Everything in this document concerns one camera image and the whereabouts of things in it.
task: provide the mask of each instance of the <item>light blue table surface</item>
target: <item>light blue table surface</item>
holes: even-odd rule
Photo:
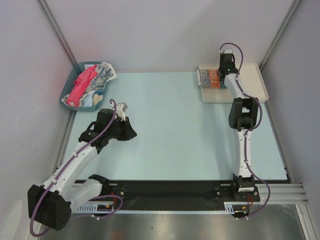
[[[99,174],[111,180],[230,180],[236,144],[229,127],[230,103],[203,103],[195,72],[118,73],[108,84],[109,99],[125,102],[137,137],[111,140],[79,176]],[[252,169],[265,180],[286,180],[266,108],[253,131]],[[64,161],[98,111],[78,112]]]

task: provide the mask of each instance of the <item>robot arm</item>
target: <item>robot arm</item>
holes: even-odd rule
[[[251,135],[250,131],[257,123],[258,104],[247,93],[235,66],[232,49],[220,52],[219,77],[234,97],[229,114],[229,126],[234,129],[237,145],[237,173],[233,175],[234,191],[253,192],[255,188],[254,177],[250,173],[245,160],[251,167]]]
[[[129,118],[125,116],[126,109],[125,103],[119,103],[116,106],[117,118],[98,139],[92,142],[103,132],[114,115],[113,109],[101,109],[96,121],[81,134],[69,161],[64,162],[41,186],[33,185],[29,189],[27,193],[29,218],[32,218],[40,197],[48,190],[34,219],[57,231],[67,224],[72,212],[85,202],[99,195],[110,194],[109,180],[96,174],[74,189],[72,185],[88,163],[95,159],[103,147],[109,143],[109,140],[128,141],[137,136],[130,125]],[[79,152],[89,142],[91,144]]]

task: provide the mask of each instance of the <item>white tray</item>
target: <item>white tray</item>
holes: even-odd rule
[[[200,70],[218,69],[219,64],[200,64]],[[264,103],[269,99],[269,95],[261,76],[259,67],[255,63],[244,63],[242,65],[241,80],[247,92],[259,99],[259,102]],[[231,96],[228,89],[217,89],[210,87],[201,87],[202,101],[204,103],[232,103],[234,98]]]

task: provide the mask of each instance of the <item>label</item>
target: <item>label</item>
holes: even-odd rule
[[[242,187],[239,188],[239,192],[253,192],[254,191],[254,187]]]

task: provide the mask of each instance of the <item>gray wall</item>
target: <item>gray wall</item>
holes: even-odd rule
[[[35,0],[1,1],[1,240],[29,233],[27,191],[53,172],[69,116],[59,96],[71,69]]]
[[[259,64],[293,0],[47,0],[78,62],[116,71],[195,71],[224,42]]]
[[[293,180],[320,224],[320,1],[303,1],[262,72]]]

